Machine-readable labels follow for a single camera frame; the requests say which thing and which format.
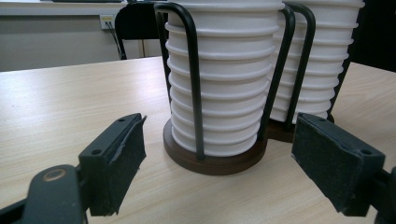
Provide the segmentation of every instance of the wooden base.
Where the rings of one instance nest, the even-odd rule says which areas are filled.
[[[332,117],[332,115],[329,115],[327,120],[334,123],[334,118]],[[285,124],[283,122],[270,119],[268,121],[266,137],[268,139],[292,143],[294,138],[295,125],[292,124],[289,130],[285,130],[284,125]]]
[[[172,122],[163,128],[163,144],[168,155],[180,166],[204,175],[232,175],[252,167],[264,156],[267,139],[257,141],[248,151],[231,157],[206,156],[199,161],[196,154],[181,147],[172,136]]]

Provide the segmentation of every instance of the screw hole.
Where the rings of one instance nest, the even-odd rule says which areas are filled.
[[[101,154],[101,153],[102,153],[102,150],[101,150],[101,149],[95,149],[94,151],[91,152],[91,154],[92,154],[93,156],[99,155],[99,154]]]
[[[365,155],[371,155],[372,154],[371,151],[366,150],[366,149],[361,150],[361,153],[363,153]]]

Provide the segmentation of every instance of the black chair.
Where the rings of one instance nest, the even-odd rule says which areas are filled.
[[[117,14],[115,28],[121,60],[127,59],[122,40],[141,40],[143,56],[146,57],[143,40],[159,39],[153,7],[155,2],[132,2],[122,8]]]

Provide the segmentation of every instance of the electrical outlet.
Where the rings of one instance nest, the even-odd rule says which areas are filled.
[[[100,18],[100,25],[103,30],[109,29],[106,23],[108,23],[108,25],[113,29],[116,28],[116,23],[115,23],[116,17],[114,15],[100,15],[99,18]]]

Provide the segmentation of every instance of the ribbed plastic container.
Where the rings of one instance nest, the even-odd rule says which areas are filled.
[[[316,18],[315,38],[292,122],[296,122],[299,112],[326,119],[327,110],[331,107],[330,100],[334,97],[333,88],[338,85],[343,61],[349,56],[347,49],[353,43],[352,32],[358,26],[356,21],[364,3],[361,0],[285,0],[285,3],[302,4],[310,8]],[[279,17],[278,24],[281,28],[274,34],[276,50],[272,56],[273,64],[276,62],[284,32],[285,22],[282,17]],[[296,13],[296,30],[276,93],[271,119],[282,122],[286,120],[305,32],[305,17]]]
[[[205,154],[230,157],[249,150],[257,138],[279,29],[279,0],[171,0],[186,8],[198,37]],[[171,69],[172,136],[196,152],[187,37],[169,14],[166,47]]]

